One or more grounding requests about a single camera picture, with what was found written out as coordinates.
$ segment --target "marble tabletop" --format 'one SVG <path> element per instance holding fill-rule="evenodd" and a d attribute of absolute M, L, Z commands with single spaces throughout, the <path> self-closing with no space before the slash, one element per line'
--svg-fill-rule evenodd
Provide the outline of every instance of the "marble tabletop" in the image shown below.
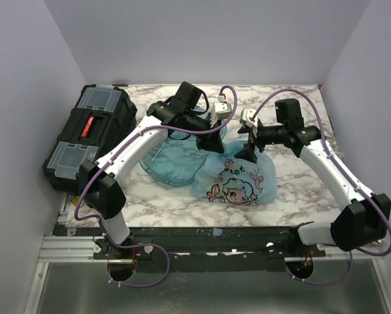
<path fill-rule="evenodd" d="M 219 85 L 197 85 L 204 90 L 211 103 L 216 101 Z M 247 135 L 237 134 L 240 128 L 239 115 L 242 107 L 258 108 L 260 103 L 273 92 L 291 87 L 306 93 L 316 105 L 328 141 L 338 152 L 330 126 L 330 121 L 317 85 L 301 86 L 234 86 L 238 96 L 238 109 L 233 120 L 228 124 L 224 138 L 227 143 L 234 139 L 246 140 Z M 144 116 L 149 105 L 165 100 L 175 94 L 178 85 L 132 85 L 124 88 L 138 108 L 138 122 Z M 230 91 L 226 91 L 228 100 L 233 104 Z M 276 124 L 274 101 L 284 98 L 297 98 L 305 119 L 305 125 L 317 126 L 316 117 L 310 105 L 299 95 L 281 93 L 274 97 L 260 112 L 264 125 Z M 228 203 L 210 203 L 195 199 L 191 185 L 183 187 L 166 186 L 155 181 L 137 164 L 125 184 L 127 196 L 123 215 L 129 226 L 291 226 L 306 221 L 332 221 L 339 210 L 335 200 L 322 181 L 291 150 L 278 146 L 266 147 L 265 152 L 274 161 L 277 170 L 278 192 L 275 201 L 269 205 L 247 206 Z M 74 207 L 69 205 L 66 227 L 94 227 L 94 218 L 76 221 Z M 85 205 L 79 215 L 87 215 L 91 210 Z"/>

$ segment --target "translucent storage compartment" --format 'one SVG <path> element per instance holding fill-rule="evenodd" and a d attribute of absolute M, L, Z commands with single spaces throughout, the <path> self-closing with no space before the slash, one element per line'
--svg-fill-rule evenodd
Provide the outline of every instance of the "translucent storage compartment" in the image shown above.
<path fill-rule="evenodd" d="M 81 163 L 87 159 L 93 162 L 97 151 L 96 146 L 60 142 L 48 163 L 48 168 L 55 169 L 56 177 L 75 180 Z"/>
<path fill-rule="evenodd" d="M 220 130 L 223 139 L 226 127 Z M 204 164 L 209 152 L 198 150 L 196 137 L 187 133 L 174 132 L 172 138 L 154 147 L 140 161 L 142 168 L 154 179 L 171 186 L 185 186 L 194 181 L 194 176 Z"/>

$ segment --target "gray wall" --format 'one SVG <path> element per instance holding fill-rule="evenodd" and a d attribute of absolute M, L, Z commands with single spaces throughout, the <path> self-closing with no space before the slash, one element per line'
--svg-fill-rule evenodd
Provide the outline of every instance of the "gray wall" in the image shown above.
<path fill-rule="evenodd" d="M 322 93 L 346 163 L 391 197 L 391 0 L 372 0 Z"/>
<path fill-rule="evenodd" d="M 322 83 L 369 0 L 44 0 L 88 82 Z"/>
<path fill-rule="evenodd" d="M 41 0 L 0 0 L 0 313 L 22 313 L 60 194 L 41 165 L 84 78 Z"/>

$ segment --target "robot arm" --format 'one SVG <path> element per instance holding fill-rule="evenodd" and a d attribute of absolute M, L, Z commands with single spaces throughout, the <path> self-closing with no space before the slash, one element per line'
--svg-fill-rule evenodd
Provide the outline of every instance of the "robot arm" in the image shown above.
<path fill-rule="evenodd" d="M 222 123 L 222 119 L 226 119 L 231 114 L 230 105 L 220 96 L 219 103 L 212 106 L 208 117 L 206 119 L 199 117 L 194 109 L 202 93 L 203 91 L 199 88 L 183 82 L 168 104 L 162 101 L 151 104 L 141 123 L 117 147 L 98 159 L 96 163 L 86 160 L 80 166 L 79 186 L 83 191 L 91 178 L 101 171 L 104 165 L 109 164 L 96 178 L 84 199 L 91 208 L 97 211 L 107 233 L 117 244 L 123 243 L 130 235 L 130 230 L 122 215 L 126 197 L 119 183 L 124 181 L 131 169 L 145 154 L 173 133 L 165 126 L 191 131 L 207 131 L 217 127 Z M 142 132 L 151 127 L 153 130 Z M 198 135 L 196 143 L 198 149 L 220 154 L 224 152 L 219 131 Z"/>
<path fill-rule="evenodd" d="M 235 155 L 236 158 L 256 162 L 255 147 L 260 152 L 266 145 L 283 144 L 292 149 L 319 176 L 335 198 L 341 214 L 333 222 L 312 222 L 292 228 L 289 232 L 289 245 L 294 249 L 301 245 L 336 245 L 344 251 L 351 251 L 386 236 L 387 228 L 373 206 L 358 192 L 346 178 L 347 174 L 362 192 L 380 207 L 389 218 L 391 202 L 385 194 L 374 194 L 363 185 L 335 155 L 326 142 L 331 156 L 328 156 L 320 138 L 320 130 L 315 126 L 305 127 L 299 102 L 285 99 L 275 103 L 277 122 L 281 125 L 262 126 L 254 111 L 243 109 L 239 133 L 249 133 L 248 143 Z"/>

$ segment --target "purple cable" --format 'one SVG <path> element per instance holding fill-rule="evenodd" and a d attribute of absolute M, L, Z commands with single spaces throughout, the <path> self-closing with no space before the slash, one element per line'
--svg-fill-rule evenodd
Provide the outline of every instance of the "purple cable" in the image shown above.
<path fill-rule="evenodd" d="M 354 262 L 353 262 L 353 259 L 352 259 L 352 253 L 351 252 L 348 252 L 348 253 L 350 253 L 350 262 L 349 262 L 349 265 L 348 265 L 347 272 L 344 274 L 344 276 L 342 276 L 338 280 L 335 280 L 335 281 L 332 281 L 332 282 L 329 282 L 329 283 L 326 283 L 326 282 L 319 283 L 319 282 L 310 281 L 310 280 L 307 280 L 307 279 L 300 279 L 299 277 L 296 277 L 295 275 L 293 275 L 293 273 L 288 269 L 287 266 L 286 266 L 286 271 L 290 274 L 290 276 L 292 276 L 292 278 L 294 280 L 299 281 L 300 283 L 306 283 L 308 285 L 321 286 L 321 287 L 337 285 L 338 283 L 342 283 L 352 272 L 352 265 L 353 265 Z"/>
<path fill-rule="evenodd" d="M 230 86 L 230 85 L 225 85 L 223 86 L 221 89 L 220 89 L 220 95 L 223 94 L 223 91 L 225 89 L 229 89 L 231 90 L 232 94 L 233 94 L 233 108 L 232 108 L 232 111 L 230 113 L 230 116 L 229 118 L 221 125 L 211 129 L 211 130 L 207 130 L 207 131 L 190 131 L 190 130 L 184 130 L 184 129 L 180 129 L 180 128 L 175 128 L 173 126 L 150 126 L 150 127 L 147 127 L 145 129 L 143 129 L 141 131 L 141 133 L 146 133 L 150 130 L 159 130 L 159 129 L 167 129 L 167 130 L 172 130 L 172 131 L 179 131 L 179 132 L 184 132 L 184 133 L 188 133 L 188 134 L 191 134 L 191 135 L 207 135 L 207 134 L 210 134 L 210 133 L 214 133 L 214 132 L 217 132 L 217 131 L 220 131 L 220 129 L 224 128 L 224 126 L 226 124 L 228 124 L 231 119 L 233 118 L 233 116 L 235 115 L 235 112 L 236 112 L 236 108 L 237 108 L 237 95 L 236 95 L 236 91 L 235 89 Z M 136 140 L 136 138 L 140 137 L 141 135 L 140 134 L 135 134 L 133 137 L 131 137 L 128 141 L 126 141 L 123 146 L 120 147 L 120 149 L 112 155 L 112 158 L 111 160 L 114 161 L 134 140 Z M 98 171 L 97 173 L 90 179 L 90 181 L 88 182 L 88 184 L 85 186 L 84 190 L 82 191 L 81 195 L 79 196 L 79 200 L 78 200 L 78 203 L 75 207 L 75 212 L 74 212 L 74 218 L 78 221 L 81 221 L 81 220 L 86 220 L 86 219 L 89 219 L 89 218 L 97 218 L 99 219 L 99 215 L 88 215 L 88 216 L 84 216 L 84 217 L 79 217 L 78 216 L 78 212 L 79 212 L 79 208 L 80 208 L 80 204 L 84 201 L 84 198 L 85 198 L 85 195 L 88 193 L 91 185 L 95 182 L 95 180 L 98 178 L 98 176 L 100 174 L 102 174 L 102 172 L 104 172 L 104 170 L 106 170 L 106 168 L 108 168 L 110 166 L 109 163 L 106 163 L 105 165 L 103 165 Z M 103 225 L 101 222 L 98 222 L 100 227 L 104 230 L 103 228 Z M 167 251 L 165 251 L 165 249 L 157 244 L 153 244 L 153 243 L 147 243 L 147 244 L 138 244 L 138 245 L 119 245 L 117 243 L 115 243 L 112 238 L 110 237 L 110 235 L 106 235 L 107 239 L 115 246 L 115 247 L 118 247 L 120 249 L 132 249 L 132 248 L 136 248 L 136 247 L 145 247 L 145 246 L 151 246 L 151 247 L 156 247 L 158 249 L 160 249 L 166 256 L 167 258 L 167 269 L 164 273 L 164 275 L 158 279 L 157 281 L 153 282 L 153 283 L 149 283 L 149 284 L 145 284 L 145 285 L 132 285 L 132 284 L 127 284 L 127 283 L 120 283 L 120 285 L 122 286 L 127 286 L 127 287 L 135 287 L 135 288 L 145 288 L 145 287 L 152 287 L 154 285 L 157 285 L 158 283 L 160 283 L 161 281 L 163 281 L 168 272 L 169 272 L 169 257 L 168 257 L 168 253 Z"/>
<path fill-rule="evenodd" d="M 120 245 L 120 244 L 117 244 L 116 242 L 114 242 L 112 237 L 106 232 L 106 230 L 104 229 L 104 226 L 101 223 L 101 221 L 98 221 L 98 224 L 99 224 L 99 227 L 102 229 L 102 231 L 105 233 L 105 237 L 111 242 L 111 244 L 114 247 L 117 247 L 119 249 L 136 249 L 138 247 L 155 247 L 155 248 L 161 250 L 162 253 L 165 255 L 165 257 L 167 259 L 167 269 L 165 270 L 163 275 L 157 281 L 154 281 L 153 283 L 144 283 L 144 284 L 141 284 L 141 285 L 137 285 L 137 284 L 134 284 L 134 283 L 125 283 L 125 282 L 121 282 L 121 281 L 115 281 L 111 277 L 111 269 L 108 267 L 107 274 L 108 274 L 108 276 L 110 277 L 110 280 L 113 283 L 116 283 L 117 285 L 120 284 L 120 286 L 131 287 L 131 288 L 149 288 L 149 287 L 153 287 L 153 286 L 157 285 L 158 283 L 161 283 L 168 276 L 169 267 L 171 265 L 171 261 L 169 259 L 168 252 L 163 247 L 161 247 L 160 245 L 157 245 L 157 244 L 153 244 L 153 243 L 144 243 L 144 244 L 135 244 L 135 245 Z"/>

